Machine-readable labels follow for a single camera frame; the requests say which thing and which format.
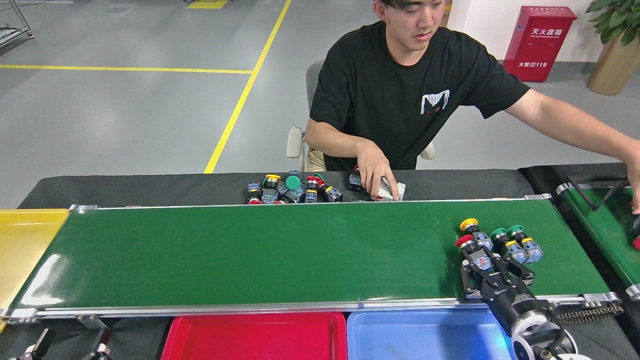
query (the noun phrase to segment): gold plant pot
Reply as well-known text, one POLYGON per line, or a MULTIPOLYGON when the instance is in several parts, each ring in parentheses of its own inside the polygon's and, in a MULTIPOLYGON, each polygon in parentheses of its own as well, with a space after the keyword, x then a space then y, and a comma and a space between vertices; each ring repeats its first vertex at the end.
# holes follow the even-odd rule
POLYGON ((640 67, 640 43, 637 39, 621 46, 622 36, 608 43, 600 53, 595 69, 587 81, 587 87, 598 94, 618 95, 627 81, 640 67))

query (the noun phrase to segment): yellow floor line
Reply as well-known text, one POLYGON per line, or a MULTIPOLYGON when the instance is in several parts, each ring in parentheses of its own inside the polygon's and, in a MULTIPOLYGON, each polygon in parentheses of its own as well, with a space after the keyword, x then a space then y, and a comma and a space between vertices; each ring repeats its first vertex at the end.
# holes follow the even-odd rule
POLYGON ((287 2, 284 4, 284 7, 280 12, 280 16, 278 17, 278 21, 276 21, 276 24, 273 26, 273 30, 271 30, 269 40, 267 40, 267 44, 264 45, 264 48, 262 49, 262 53, 258 58, 258 62, 255 64, 255 67, 253 68, 253 72, 249 77, 249 81, 247 81, 246 85, 244 86, 244 90, 242 91, 242 95, 240 95, 240 99, 236 104, 236 108, 234 109, 234 112, 231 114, 231 117, 229 118, 229 122, 227 122, 227 126, 225 127, 224 132, 222 132, 222 136, 220 137, 220 140, 218 141, 218 144, 215 150, 213 151, 211 158, 209 159, 209 163, 207 164, 207 167, 204 169, 205 174, 213 173, 213 170, 216 168, 216 164, 220 159, 220 154, 222 154, 222 150, 224 150, 225 145, 227 144, 227 140, 229 140, 229 135, 231 135, 231 131, 234 129, 234 126, 236 125, 236 120, 238 119, 238 116, 240 116, 240 111, 242 111, 244 102, 246 101, 246 98, 249 96, 251 87, 253 87, 253 83, 255 82, 255 78, 258 76, 258 72, 260 72, 260 68, 262 67, 262 63, 264 62, 264 59, 267 56, 267 53, 269 52, 269 48, 271 47, 271 43, 273 43, 273 39, 276 37, 276 34, 278 33, 278 29, 280 29, 280 24, 282 23, 282 19, 284 18, 284 15, 287 13, 287 9, 289 9, 290 3, 291 3, 291 0, 287 0, 287 2))
POLYGON ((187 6, 189 9, 222 9, 227 0, 202 0, 187 6))
POLYGON ((162 71, 162 72, 210 72, 219 74, 253 74, 254 70, 185 69, 169 67, 99 67, 99 66, 50 66, 50 65, 2 65, 0 69, 44 70, 106 70, 106 71, 162 71))

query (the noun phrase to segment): man's left arm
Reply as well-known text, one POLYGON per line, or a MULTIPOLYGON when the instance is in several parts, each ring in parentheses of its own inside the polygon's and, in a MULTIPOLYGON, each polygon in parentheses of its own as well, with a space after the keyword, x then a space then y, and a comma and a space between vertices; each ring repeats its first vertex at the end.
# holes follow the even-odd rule
POLYGON ((634 214, 640 214, 639 140, 620 133, 567 102, 533 89, 505 111, 560 142, 624 162, 634 194, 634 214))

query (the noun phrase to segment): man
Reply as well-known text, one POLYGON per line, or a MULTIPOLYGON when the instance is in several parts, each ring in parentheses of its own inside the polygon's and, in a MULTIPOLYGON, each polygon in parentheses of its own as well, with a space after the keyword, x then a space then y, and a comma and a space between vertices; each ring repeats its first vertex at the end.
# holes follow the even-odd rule
POLYGON ((415 168, 451 113, 473 105, 484 118, 504 110, 556 140, 623 161, 640 204, 640 141, 530 89, 480 43, 439 28, 444 8, 444 0, 374 0, 381 21, 329 50, 306 130, 326 169, 357 164, 372 198, 385 177, 398 199, 392 170, 415 168))

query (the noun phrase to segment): man's right arm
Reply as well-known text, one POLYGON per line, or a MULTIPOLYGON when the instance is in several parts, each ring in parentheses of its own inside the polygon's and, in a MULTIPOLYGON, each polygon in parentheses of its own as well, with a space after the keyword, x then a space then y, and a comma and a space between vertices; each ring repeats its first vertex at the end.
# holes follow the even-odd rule
POLYGON ((309 118, 305 139, 310 147, 338 158, 357 158, 362 184, 375 199, 380 188, 380 178, 389 182, 391 194, 399 199, 396 178, 391 172, 389 160, 382 150, 371 140, 347 135, 335 127, 309 118))

